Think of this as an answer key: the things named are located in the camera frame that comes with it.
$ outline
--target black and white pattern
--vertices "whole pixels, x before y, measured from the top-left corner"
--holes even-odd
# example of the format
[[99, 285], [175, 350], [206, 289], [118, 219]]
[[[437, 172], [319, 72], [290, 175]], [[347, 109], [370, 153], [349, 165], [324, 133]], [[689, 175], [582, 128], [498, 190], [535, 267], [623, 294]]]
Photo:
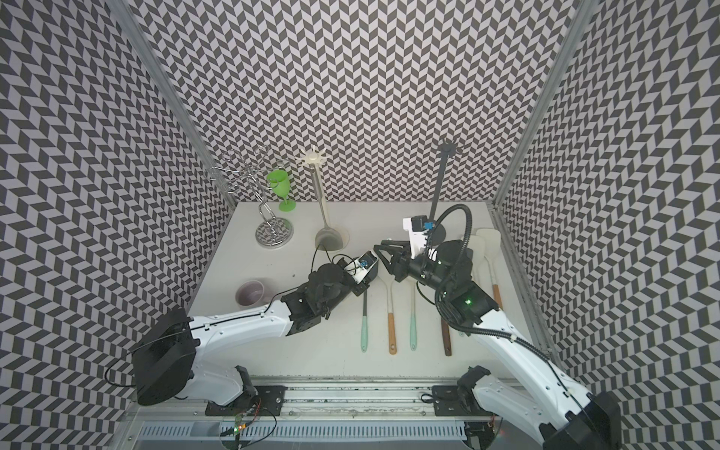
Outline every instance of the black and white pattern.
[[369, 201], [430, 199], [445, 138], [442, 198], [491, 198], [577, 0], [129, 3], [218, 161], [287, 158], [311, 200], [294, 161], [318, 144], [328, 199]]
[[503, 211], [633, 449], [720, 449], [720, 1], [601, 5]]
[[229, 212], [99, 0], [3, 0], [0, 30], [0, 447], [97, 448], [131, 390], [104, 366]]

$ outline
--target kitchen utensil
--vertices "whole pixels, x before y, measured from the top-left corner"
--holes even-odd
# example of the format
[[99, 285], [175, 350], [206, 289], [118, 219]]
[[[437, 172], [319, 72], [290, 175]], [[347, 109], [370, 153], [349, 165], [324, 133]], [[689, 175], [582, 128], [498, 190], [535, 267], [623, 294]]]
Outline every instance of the kitchen utensil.
[[500, 297], [500, 286], [498, 285], [498, 277], [495, 273], [495, 259], [500, 254], [502, 236], [500, 235], [500, 231], [497, 231], [494, 228], [478, 228], [475, 235], [481, 237], [485, 241], [485, 260], [490, 268], [492, 296], [500, 308], [502, 308], [503, 299]]
[[410, 350], [415, 351], [418, 347], [418, 328], [415, 322], [415, 283], [413, 279], [410, 281]]
[[390, 344], [390, 354], [397, 353], [397, 343], [395, 342], [395, 312], [392, 307], [392, 285], [393, 283], [385, 283], [387, 290], [387, 336]]
[[362, 295], [362, 329], [360, 330], [360, 349], [367, 351], [367, 289]]
[[289, 212], [295, 209], [295, 201], [288, 199], [287, 196], [290, 194], [290, 178], [287, 172], [281, 168], [273, 170], [265, 177], [270, 188], [278, 197], [282, 198], [282, 202], [278, 208], [282, 212]]
[[324, 152], [317, 152], [318, 147], [314, 145], [312, 150], [307, 152], [301, 159], [305, 166], [310, 167], [312, 173], [312, 187], [315, 189], [315, 197], [320, 205], [320, 213], [323, 215], [323, 223], [325, 226], [315, 235], [315, 247], [322, 246], [327, 251], [338, 251], [345, 248], [347, 240], [343, 239], [343, 235], [339, 231], [330, 226], [330, 215], [328, 211], [328, 202], [325, 199], [325, 191], [323, 190], [323, 179], [320, 168], [328, 159]]
[[440, 328], [443, 333], [443, 348], [445, 349], [445, 356], [452, 356], [452, 345], [450, 342], [450, 327], [445, 320], [440, 319]]

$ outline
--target wire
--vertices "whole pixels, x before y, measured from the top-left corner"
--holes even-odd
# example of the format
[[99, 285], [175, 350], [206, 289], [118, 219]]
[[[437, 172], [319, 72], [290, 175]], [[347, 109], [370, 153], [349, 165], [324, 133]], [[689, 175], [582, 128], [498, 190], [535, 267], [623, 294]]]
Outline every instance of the wire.
[[272, 306], [272, 302], [275, 301], [275, 297], [277, 297], [277, 296], [280, 295], [280, 294], [284, 294], [285, 292], [294, 291], [294, 290], [296, 290], [297, 288], [299, 288], [300, 286], [302, 286], [302, 284], [299, 285], [299, 286], [296, 286], [296, 287], [291, 287], [290, 289], [284, 290], [284, 291], [282, 291], [282, 292], [278, 292], [277, 294], [273, 295], [272, 298], [270, 299], [270, 303], [268, 303], [268, 307], [265, 308], [265, 310], [263, 311], [263, 314], [266, 314], [268, 311], [270, 311], [270, 307]]
[[[505, 338], [505, 339], [508, 339], [509, 341], [513, 341], [514, 335], [512, 333], [508, 333], [507, 331], [498, 331], [498, 330], [492, 330], [489, 328], [465, 327], [462, 325], [457, 325], [454, 320], [452, 320], [451, 318], [447, 317], [446, 315], [444, 315], [442, 313], [442, 309], [439, 307], [437, 299], [435, 300], [435, 303], [436, 303], [435, 306], [438, 309], [438, 313], [440, 314], [440, 317], [447, 322], [447, 324], [450, 326], [450, 328], [453, 328], [454, 330], [462, 331], [463, 333], [468, 333], [468, 334], [482, 334], [485, 336], [492, 336], [495, 338]], [[547, 362], [549, 360], [549, 357], [546, 354], [544, 354], [542, 351], [537, 349], [537, 347], [535, 347], [533, 344], [529, 343], [525, 339], [518, 338], [516, 336], [514, 339], [514, 342], [517, 343], [518, 345], [526, 348], [527, 350], [532, 352], [535, 356], [539, 357], [543, 361]]]
[[470, 208], [468, 208], [465, 204], [454, 204], [447, 210], [443, 211], [442, 214], [440, 214], [440, 217], [438, 217], [437, 221], [435, 221], [435, 225], [430, 230], [430, 233], [428, 234], [428, 241], [425, 245], [425, 251], [423, 252], [425, 259], [423, 260], [423, 268], [422, 272], [425, 272], [425, 265], [427, 264], [427, 261], [430, 259], [430, 248], [433, 245], [433, 236], [435, 234], [435, 230], [438, 229], [440, 224], [445, 220], [445, 217], [448, 217], [448, 215], [456, 210], [462, 210], [465, 213], [465, 232], [462, 236], [462, 244], [460, 245], [460, 251], [457, 254], [457, 258], [455, 258], [455, 262], [451, 266], [451, 270], [448, 271], [448, 273], [445, 275], [445, 278], [443, 281], [440, 282], [440, 285], [438, 289], [440, 289], [445, 283], [447, 283], [448, 280], [450, 280], [450, 276], [453, 272], [457, 270], [458, 263], [462, 260], [462, 257], [465, 254], [465, 249], [467, 249], [467, 245], [470, 242], [470, 233], [472, 232], [472, 213], [470, 212]]
[[[500, 428], [503, 426], [503, 420], [504, 418], [500, 418], [500, 424], [498, 425], [498, 429], [495, 431], [495, 437], [492, 438], [493, 441], [498, 438], [498, 434], [500, 434]], [[495, 417], [492, 418], [492, 426], [495, 426]]]
[[420, 401], [423, 403], [432, 404], [435, 403], [435, 397], [432, 394], [428, 394], [427, 392], [423, 392], [420, 394]]
[[248, 426], [252, 425], [253, 423], [255, 423], [256, 420], [258, 420], [258, 413], [260, 413], [260, 405], [262, 405], [262, 403], [263, 403], [263, 398], [262, 397], [258, 398], [258, 404], [255, 406], [255, 415], [253, 416], [253, 420], [250, 421]]
[[572, 400], [575, 402], [575, 404], [578, 407], [580, 407], [581, 411], [584, 412], [585, 417], [587, 417], [588, 420], [590, 421], [590, 425], [593, 427], [593, 430], [599, 435], [600, 431], [598, 431], [597, 427], [595, 427], [595, 422], [593, 422], [593, 419], [590, 417], [590, 415], [585, 410], [585, 408], [580, 404], [580, 402], [577, 401], [577, 398], [575, 398], [575, 396], [567, 389], [567, 386], [565, 386], [565, 383], [563, 383], [562, 380], [560, 379], [560, 377], [558, 376], [558, 374], [555, 371], [555, 368], [552, 366], [552, 363], [550, 362], [550, 360], [545, 361], [545, 362], [547, 363], [547, 366], [550, 368], [550, 370], [552, 370], [552, 374], [555, 376], [555, 378], [557, 378], [557, 382], [560, 384], [560, 386], [562, 386], [562, 389], [564, 389], [565, 392], [567, 392], [567, 394], [570, 396], [570, 398], [572, 398]]
[[143, 348], [143, 347], [147, 347], [147, 346], [149, 346], [149, 345], [154, 344], [154, 343], [157, 342], [157, 341], [162, 341], [163, 339], [167, 339], [167, 338], [171, 338], [171, 337], [173, 337], [173, 336], [177, 336], [178, 334], [187, 333], [188, 331], [192, 331], [192, 330], [194, 330], [194, 329], [195, 329], [195, 328], [191, 328], [190, 330], [185, 329], [185, 330], [182, 330], [182, 331], [178, 331], [177, 333], [172, 333], [172, 334], [168, 334], [168, 335], [166, 335], [166, 336], [161, 336], [161, 337], [159, 337], [159, 338], [157, 338], [157, 339], [153, 339], [153, 340], [150, 341], [150, 342], [144, 343], [143, 345], [141, 345], [141, 346], [139, 346], [139, 347], [137, 347], [137, 348], [132, 348], [132, 349], [130, 349], [130, 350], [127, 350], [126, 352], [123, 353], [123, 355], [122, 355], [121, 357], [115, 358], [115, 360], [114, 360], [108, 367], [105, 368], [105, 373], [104, 373], [104, 375], [103, 375], [102, 377], [105, 379], [105, 381], [106, 381], [108, 384], [111, 384], [112, 386], [115, 386], [115, 387], [135, 387], [134, 384], [117, 384], [117, 383], [115, 383], [115, 382], [111, 382], [109, 379], [107, 379], [107, 375], [108, 375], [108, 373], [110, 372], [110, 369], [112, 369], [112, 367], [113, 367], [115, 364], [117, 364], [118, 362], [120, 362], [120, 361], [122, 361], [123, 359], [127, 358], [127, 355], [133, 354], [133, 353], [135, 353], [136, 351], [140, 350], [140, 349]]
[[[221, 324], [221, 323], [230, 322], [231, 320], [239, 320], [239, 319], [245, 319], [245, 318], [252, 318], [252, 317], [256, 317], [256, 316], [258, 316], [258, 315], [260, 315], [259, 312], [256, 313], [256, 314], [242, 315], [242, 316], [237, 317], [237, 318], [229, 318], [229, 319], [219, 320], [219, 321], [217, 321], [217, 322], [213, 322], [213, 323], [208, 324], [208, 326], [219, 325], [219, 324]], [[115, 364], [117, 364], [117, 363], [119, 363], [120, 361], [122, 361], [123, 359], [127, 358], [128, 355], [131, 355], [131, 354], [135, 353], [136, 351], [140, 350], [141, 348], [144, 348], [144, 347], [153, 345], [155, 342], [162, 341], [163, 339], [172, 338], [173, 336], [177, 336], [178, 334], [183, 334], [183, 333], [192, 332], [192, 331], [194, 331], [194, 330], [199, 330], [200, 328], [205, 328], [205, 325], [203, 324], [203, 325], [200, 325], [200, 326], [194, 327], [194, 328], [186, 328], [186, 329], [184, 329], [184, 330], [178, 331], [177, 333], [170, 333], [170, 334], [168, 334], [168, 335], [160, 336], [159, 338], [153, 339], [153, 340], [150, 341], [150, 342], [146, 342], [146, 343], [144, 343], [143, 345], [141, 345], [141, 346], [139, 346], [139, 347], [131, 348], [130, 350], [127, 350], [126, 352], [123, 353], [123, 355], [122, 355], [121, 357], [115, 358], [115, 359], [113, 360], [113, 362], [110, 363], [110, 365], [105, 368], [105, 373], [104, 373], [103, 376], [102, 376], [103, 379], [105, 380], [105, 382], [107, 382], [107, 384], [110, 384], [110, 385], [115, 386], [115, 387], [135, 387], [134, 384], [118, 384], [118, 383], [115, 383], [115, 382], [111, 382], [111, 381], [107, 378], [108, 373], [110, 373], [110, 369], [112, 369], [112, 368], [115, 366]]]
[[[230, 450], [230, 448], [225, 445], [225, 442], [222, 441], [222, 438], [224, 438], [225, 436], [229, 436], [229, 435], [231, 435], [231, 434], [234, 434], [234, 433], [235, 433], [235, 426], [234, 426], [234, 424], [233, 424], [233, 426], [229, 427], [229, 428], [228, 428], [227, 430], [225, 430], [225, 431], [222, 430], [222, 421], [220, 421], [220, 423], [217, 424], [217, 439], [220, 441], [220, 445], [221, 445], [224, 449]], [[240, 440], [240, 439], [239, 439], [239, 435], [238, 435], [238, 434], [235, 434], [235, 444], [236, 444], [236, 445], [235, 445], [235, 450], [237, 450], [237, 448], [238, 448], [237, 442], [238, 442], [239, 440]]]
[[355, 262], [355, 258], [353, 258], [352, 256], [349, 256], [349, 255], [346, 255], [346, 254], [344, 254], [344, 253], [337, 253], [336, 255], [333, 255], [333, 260], [331, 261], [333, 264], [337, 264], [337, 263], [335, 262], [335, 258], [337, 258], [338, 256], [345, 256], [347, 259], [349, 259], [350, 262], [353, 263], [353, 275], [354, 275], [355, 273], [357, 273], [359, 266], [358, 266], [358, 264]]
[[[315, 270], [315, 256], [318, 254], [318, 250], [320, 250], [320, 246], [323, 246], [323, 243], [319, 243], [317, 247], [315, 247], [315, 252], [312, 254], [312, 263], [310, 264], [310, 273], [312, 273], [313, 270]], [[325, 251], [325, 254], [328, 255], [328, 261], [330, 263], [333, 263], [333, 259], [330, 257], [330, 254], [328, 253], [328, 249], [323, 246], [323, 250]]]
[[431, 305], [435, 306], [435, 302], [433, 302], [432, 300], [428, 299], [428, 298], [425, 296], [425, 294], [423, 294], [423, 291], [420, 290], [420, 282], [415, 282], [415, 288], [418, 290], [418, 292], [420, 292], [420, 296], [421, 296], [422, 298], [424, 298], [427, 303], [430, 303]]
[[269, 438], [270, 436], [272, 436], [272, 433], [274, 433], [277, 428], [277, 417], [275, 417], [275, 414], [273, 414], [272, 411], [270, 411], [268, 408], [259, 408], [259, 409], [267, 411], [272, 416], [272, 418], [275, 420], [275, 425], [272, 427], [272, 430], [270, 430], [270, 433], [267, 433], [265, 436], [261, 437], [257, 441], [252, 441], [248, 445], [241, 447], [243, 449], [247, 449], [249, 446], [257, 444], [258, 442], [262, 442], [265, 439]]

